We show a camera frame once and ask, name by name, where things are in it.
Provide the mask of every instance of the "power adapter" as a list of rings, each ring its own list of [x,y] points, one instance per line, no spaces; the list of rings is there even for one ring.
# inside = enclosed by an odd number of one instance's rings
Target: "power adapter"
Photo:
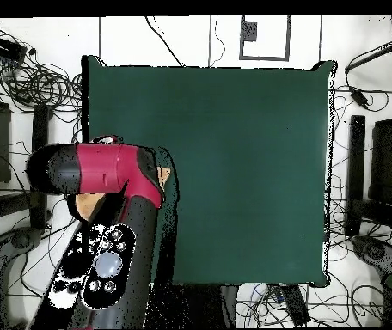
[[[358,89],[354,89],[352,86],[349,86],[349,91],[351,92],[351,97],[353,100],[363,107],[364,109],[367,108],[367,98],[363,95],[361,91]]]

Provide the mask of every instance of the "black cable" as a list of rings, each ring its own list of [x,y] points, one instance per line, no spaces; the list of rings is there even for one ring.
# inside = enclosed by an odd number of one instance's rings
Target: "black cable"
[[[369,54],[369,53],[372,53],[372,52],[374,52],[374,51],[377,51],[377,50],[379,50],[379,49],[381,49],[381,48],[384,48],[384,47],[386,47],[386,46],[391,46],[391,45],[392,45],[392,41],[387,42],[387,43],[385,43],[385,44],[383,44],[383,45],[380,45],[380,46],[378,46],[377,48],[374,48],[374,49],[372,49],[372,50],[370,50],[370,51],[361,53],[361,54],[359,54],[357,57],[353,58],[353,59],[349,62],[349,65],[348,65],[347,67],[350,67],[350,66],[352,65],[353,61],[355,61],[356,59],[358,59],[358,58],[360,58],[360,57],[363,57],[363,56],[365,56],[365,55],[367,55],[367,54]],[[349,80],[348,80],[349,72],[350,72],[350,70],[346,70],[346,71],[345,71],[345,75],[346,75],[346,86],[351,87],[351,85],[349,84]]]
[[[19,221],[17,221],[17,223],[15,223],[15,224],[13,225],[13,227],[12,227],[9,231],[14,230],[15,226],[16,226],[18,223],[20,223],[20,222],[22,222],[23,220],[28,219],[28,218],[29,218],[29,215],[27,215],[26,217],[23,217],[22,219],[20,219]]]
[[[58,233],[59,231],[61,231],[61,230],[66,231],[75,221],[76,221],[76,219],[72,218],[72,220],[70,221],[69,224],[67,224],[67,225],[64,226],[63,228],[60,228],[60,229],[57,229],[57,230],[53,231],[50,235],[57,234],[57,233]],[[46,239],[46,238],[47,238],[48,236],[50,236],[50,235],[44,235],[44,236],[42,236],[42,237],[41,237],[41,240]],[[58,240],[55,242],[55,244],[51,247],[50,250],[53,250],[54,247],[57,246],[58,242],[59,242],[60,239],[61,239],[61,236],[58,238]],[[45,253],[42,257],[40,257],[39,260],[37,260],[37,262],[35,262],[31,267],[28,268],[28,270],[27,270],[26,272],[23,273],[23,276],[25,276],[29,271],[31,271],[34,267],[36,267],[36,266],[37,266],[37,265],[38,265],[47,255],[48,255],[48,253]],[[17,282],[19,282],[19,280],[20,280],[20,279],[18,278],[15,282],[13,282],[13,283],[9,286],[8,290],[9,290],[14,284],[16,284]]]
[[[144,17],[145,21],[147,21],[147,25],[149,26],[149,28],[151,30],[153,30],[153,32],[155,32],[155,34],[162,40],[162,43],[167,47],[168,51],[171,53],[171,55],[173,56],[173,58],[176,60],[176,62],[179,64],[180,67],[185,67],[184,64],[182,64],[179,59],[175,56],[175,54],[172,52],[172,50],[170,49],[170,47],[168,46],[167,42],[164,40],[164,38],[156,31],[156,29],[154,29],[149,21],[149,18],[147,16]]]
[[[15,294],[5,294],[5,296],[10,296],[10,297],[37,297],[37,298],[41,298],[40,295],[15,295]]]
[[[219,59],[216,59],[216,61],[214,61],[214,62],[211,64],[210,67],[212,67],[216,62],[220,61],[220,60],[222,59],[222,57],[224,56],[224,53],[225,53],[225,51],[226,51],[225,44],[224,44],[224,43],[221,41],[221,39],[217,36],[217,20],[218,20],[218,16],[216,16],[216,23],[215,23],[215,25],[214,25],[214,36],[217,38],[217,40],[218,40],[219,42],[222,43],[222,47],[223,47],[224,49],[222,50],[222,54],[220,55],[220,58],[219,58]]]
[[[50,249],[50,246],[51,246],[51,230],[52,230],[52,222],[53,222],[53,219],[54,219],[54,210],[55,210],[55,207],[57,206],[57,204],[58,203],[61,203],[62,201],[66,201],[65,199],[60,199],[59,201],[57,201],[55,204],[54,204],[54,206],[52,207],[52,211],[51,211],[51,228],[49,229],[49,233],[50,233],[50,235],[48,236],[48,256],[49,256],[49,261],[51,262],[51,264],[52,264],[52,267],[54,267],[54,270],[56,269],[56,266],[54,265],[54,262],[52,262],[52,257],[51,257],[51,249]]]
[[[383,292],[382,291],[380,291],[377,287],[375,287],[375,286],[372,286],[371,284],[361,284],[360,286],[358,286],[356,289],[354,289],[353,291],[352,291],[352,294],[351,294],[351,296],[350,296],[350,298],[351,298],[351,305],[352,305],[352,312],[353,312],[353,316],[354,316],[354,318],[355,318],[355,321],[357,322],[357,324],[360,326],[360,327],[363,327],[362,325],[361,325],[361,322],[359,321],[359,319],[358,319],[358,313],[357,313],[357,310],[355,309],[355,306],[354,306],[354,297],[355,297],[355,293],[358,291],[358,290],[360,290],[360,289],[363,289],[363,288],[370,288],[370,289],[372,289],[372,290],[375,290],[376,292],[379,292],[381,295],[383,295]]]
[[[25,253],[25,264],[23,265],[23,268],[21,269],[21,275],[20,275],[20,280],[21,280],[21,284],[23,285],[23,287],[25,287],[25,289],[27,289],[29,292],[35,294],[36,296],[42,298],[42,295],[39,295],[37,292],[35,292],[34,290],[30,289],[27,284],[25,283],[25,281],[23,280],[23,272],[25,271],[25,268],[27,267],[28,264],[28,252]]]

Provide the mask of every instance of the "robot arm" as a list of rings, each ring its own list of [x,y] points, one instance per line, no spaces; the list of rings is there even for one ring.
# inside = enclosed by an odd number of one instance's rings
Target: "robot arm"
[[[117,327],[142,328],[163,199],[153,152],[127,144],[50,144],[31,155],[27,174],[44,193],[107,195],[71,240],[31,328],[66,329],[78,300],[94,311],[118,305]]]

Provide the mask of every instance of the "green board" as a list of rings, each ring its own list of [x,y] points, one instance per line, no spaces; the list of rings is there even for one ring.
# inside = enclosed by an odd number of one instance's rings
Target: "green board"
[[[333,62],[242,70],[88,60],[90,137],[162,146],[174,159],[175,283],[323,281]],[[163,221],[160,211],[159,229]]]

